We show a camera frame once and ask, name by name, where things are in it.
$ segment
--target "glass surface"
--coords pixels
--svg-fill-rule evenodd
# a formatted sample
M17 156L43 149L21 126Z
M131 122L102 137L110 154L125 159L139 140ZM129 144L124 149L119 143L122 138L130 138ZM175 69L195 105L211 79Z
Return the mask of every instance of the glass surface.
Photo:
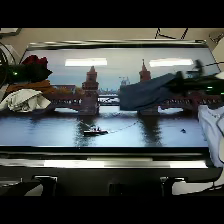
M194 65L150 67L149 61L164 58L196 59L214 63L208 48L110 48L27 51L47 57L52 85L82 86L90 67L67 67L66 59L106 58L106 66L95 66L99 94L117 94L122 81L140 81L142 59L151 78L192 70ZM205 75L219 73L217 65L205 67ZM99 115L79 116L77 111L61 108L55 114L15 114L0 116L0 144L17 146L94 146L94 147L207 147L197 114L182 109L167 109L157 116L139 116L120 111L119 106L100 106ZM84 137L83 132L99 126L109 134Z

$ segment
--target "bridge tower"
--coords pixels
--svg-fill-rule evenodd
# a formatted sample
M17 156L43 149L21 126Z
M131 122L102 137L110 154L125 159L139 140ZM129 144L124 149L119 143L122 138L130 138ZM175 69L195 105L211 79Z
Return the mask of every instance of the bridge tower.
M81 102L80 115L95 115L99 113L98 104L98 86L99 83L96 81L97 72L94 66L87 72L86 81L82 83L82 89L85 91L85 96Z
M147 70L145 67L144 59L142 59L143 64L142 64L142 70L139 72L140 74L140 82L147 81L151 79L151 72Z

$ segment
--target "boat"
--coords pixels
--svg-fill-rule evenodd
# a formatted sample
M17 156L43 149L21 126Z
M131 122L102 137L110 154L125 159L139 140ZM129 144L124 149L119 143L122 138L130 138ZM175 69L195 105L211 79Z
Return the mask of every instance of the boat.
M91 129L89 131L84 131L85 136L105 135L105 134L108 134L108 131L100 129Z

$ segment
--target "water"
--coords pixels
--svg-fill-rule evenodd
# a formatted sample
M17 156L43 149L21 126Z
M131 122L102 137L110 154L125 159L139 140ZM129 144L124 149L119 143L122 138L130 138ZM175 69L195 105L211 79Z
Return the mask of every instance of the water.
M109 134L84 137L90 126ZM0 127L0 145L7 146L207 147L195 116L183 112L138 116L102 106L99 116L79 117L72 110L57 109L53 114L0 115Z

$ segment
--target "sky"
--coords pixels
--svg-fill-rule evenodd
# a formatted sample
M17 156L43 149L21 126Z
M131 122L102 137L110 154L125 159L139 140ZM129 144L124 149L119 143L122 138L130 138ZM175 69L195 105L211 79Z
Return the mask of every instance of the sky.
M145 61L151 77L156 78L167 73L192 70L193 65L150 67L149 61L163 58L199 59L204 65L214 63L214 57L208 48L107 48L107 49L66 49L27 51L24 59L30 55L47 57L49 76L52 85L82 86L90 67L66 67L66 59L106 58L106 66L95 66L99 88L118 89L121 79L128 77L131 84L140 81L142 59ZM217 65L205 67L205 74L219 73Z

